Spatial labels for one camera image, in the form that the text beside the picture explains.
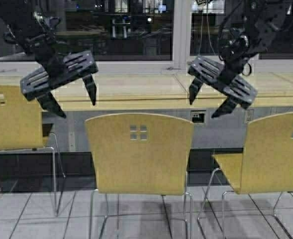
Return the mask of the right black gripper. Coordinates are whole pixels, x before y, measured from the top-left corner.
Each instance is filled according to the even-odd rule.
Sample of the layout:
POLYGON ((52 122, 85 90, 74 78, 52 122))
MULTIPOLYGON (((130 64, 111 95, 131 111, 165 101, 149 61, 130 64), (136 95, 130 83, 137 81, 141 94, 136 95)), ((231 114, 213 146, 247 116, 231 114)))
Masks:
POLYGON ((194 77, 189 86, 190 105, 194 103, 204 84, 226 96, 221 106, 211 115, 212 119, 232 114, 238 106, 248 109, 257 96, 257 90, 240 74, 201 55, 191 62, 188 74, 194 77))

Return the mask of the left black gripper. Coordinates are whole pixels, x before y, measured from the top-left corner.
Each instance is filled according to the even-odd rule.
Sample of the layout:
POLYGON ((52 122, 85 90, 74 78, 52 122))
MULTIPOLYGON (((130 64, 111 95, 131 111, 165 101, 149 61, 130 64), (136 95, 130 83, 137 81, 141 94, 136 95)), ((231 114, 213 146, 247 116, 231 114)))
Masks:
POLYGON ((47 68, 40 67, 33 71, 20 80, 20 89, 27 100, 37 99, 42 109, 65 119, 66 114, 51 91, 82 79, 91 103, 95 106, 97 86, 93 74, 96 72, 98 67, 94 56, 86 50, 69 54, 60 58, 59 62, 49 64, 47 68))

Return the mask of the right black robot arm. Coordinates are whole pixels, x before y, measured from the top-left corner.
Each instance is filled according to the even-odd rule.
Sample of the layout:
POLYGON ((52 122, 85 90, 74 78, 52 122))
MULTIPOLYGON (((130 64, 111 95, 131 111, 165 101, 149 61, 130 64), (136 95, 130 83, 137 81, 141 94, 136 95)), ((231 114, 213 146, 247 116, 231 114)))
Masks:
POLYGON ((217 61, 201 51, 202 36, 210 36, 210 28, 201 25, 198 52, 188 68, 193 77, 189 104, 194 104, 203 85, 207 85, 225 96, 213 118, 231 114, 236 107, 250 108, 258 91, 245 79, 245 67, 268 50, 279 34, 289 31, 292 20, 293 0, 238 0, 217 25, 215 44, 211 45, 217 61))

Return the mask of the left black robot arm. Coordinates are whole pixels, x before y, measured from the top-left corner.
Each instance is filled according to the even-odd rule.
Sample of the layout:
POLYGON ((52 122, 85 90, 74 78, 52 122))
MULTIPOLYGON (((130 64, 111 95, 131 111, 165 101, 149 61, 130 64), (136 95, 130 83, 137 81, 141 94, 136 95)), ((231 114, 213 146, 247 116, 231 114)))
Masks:
POLYGON ((0 19, 8 31, 5 42, 17 44, 26 55, 34 56, 40 67, 20 80, 21 93, 28 101, 36 100, 42 109, 65 118, 66 115, 51 93, 75 80, 82 79, 92 105, 97 101, 93 75, 98 72, 93 53, 60 53, 55 28, 59 17, 36 12, 28 0, 0 0, 0 19))

